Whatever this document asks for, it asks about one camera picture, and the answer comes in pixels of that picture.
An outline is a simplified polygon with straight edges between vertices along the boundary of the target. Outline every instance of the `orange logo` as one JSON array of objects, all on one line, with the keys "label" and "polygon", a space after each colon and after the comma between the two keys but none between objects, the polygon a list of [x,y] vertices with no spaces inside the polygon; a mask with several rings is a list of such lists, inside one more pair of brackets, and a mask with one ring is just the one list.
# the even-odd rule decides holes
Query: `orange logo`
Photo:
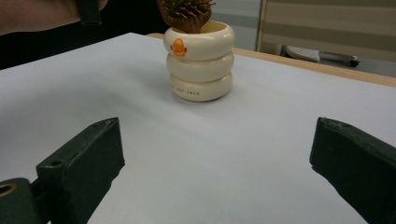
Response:
[{"label": "orange logo", "polygon": [[187,52],[187,48],[184,48],[183,40],[180,38],[174,41],[173,45],[171,46],[171,50],[177,57],[184,57]]}]

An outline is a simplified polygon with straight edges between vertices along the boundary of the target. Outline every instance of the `white tabletop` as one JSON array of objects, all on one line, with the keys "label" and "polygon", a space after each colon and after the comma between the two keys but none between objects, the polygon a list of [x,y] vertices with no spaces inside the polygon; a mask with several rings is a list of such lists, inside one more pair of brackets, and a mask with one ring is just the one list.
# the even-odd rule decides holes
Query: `white tabletop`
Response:
[{"label": "white tabletop", "polygon": [[311,169],[318,117],[396,146],[396,88],[235,55],[233,88],[177,98],[161,39],[122,35],[0,71],[0,180],[120,118],[126,165],[90,223],[366,223]]}]

